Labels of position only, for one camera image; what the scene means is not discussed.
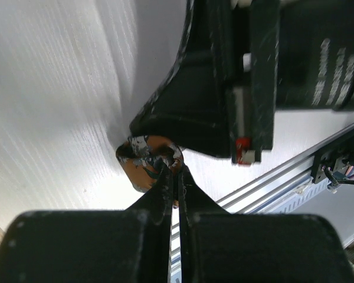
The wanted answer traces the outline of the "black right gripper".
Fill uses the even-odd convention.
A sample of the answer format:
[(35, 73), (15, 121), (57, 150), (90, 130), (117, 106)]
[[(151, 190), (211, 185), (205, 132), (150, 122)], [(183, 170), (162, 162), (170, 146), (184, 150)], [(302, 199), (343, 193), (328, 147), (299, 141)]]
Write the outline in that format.
[(249, 52), (234, 78), (230, 1), (187, 1), (176, 60), (130, 124), (134, 136), (163, 136), (234, 164), (261, 161), (274, 142), (280, 1), (236, 1), (248, 12)]

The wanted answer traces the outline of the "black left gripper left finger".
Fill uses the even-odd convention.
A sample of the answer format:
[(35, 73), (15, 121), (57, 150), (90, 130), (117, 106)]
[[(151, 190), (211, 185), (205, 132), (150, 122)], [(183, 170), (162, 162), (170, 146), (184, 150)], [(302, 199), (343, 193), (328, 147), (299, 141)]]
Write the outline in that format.
[(173, 175), (125, 210), (31, 210), (0, 244), (0, 282), (169, 282)]

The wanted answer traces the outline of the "orange grey patterned tie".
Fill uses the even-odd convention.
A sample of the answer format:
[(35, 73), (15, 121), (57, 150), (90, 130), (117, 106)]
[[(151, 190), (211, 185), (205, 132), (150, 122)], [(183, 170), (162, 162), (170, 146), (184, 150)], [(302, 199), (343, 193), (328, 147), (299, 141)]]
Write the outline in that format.
[(116, 158), (140, 193), (154, 187), (164, 167), (177, 174), (184, 165), (180, 147), (162, 136), (129, 137), (117, 148)]

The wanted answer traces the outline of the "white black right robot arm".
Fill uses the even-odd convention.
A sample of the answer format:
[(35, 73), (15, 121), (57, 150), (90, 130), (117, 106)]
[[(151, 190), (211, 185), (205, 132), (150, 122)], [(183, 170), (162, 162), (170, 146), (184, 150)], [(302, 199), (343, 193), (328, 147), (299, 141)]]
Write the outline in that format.
[(234, 163), (277, 110), (354, 110), (354, 1), (188, 1), (176, 61), (130, 124)]

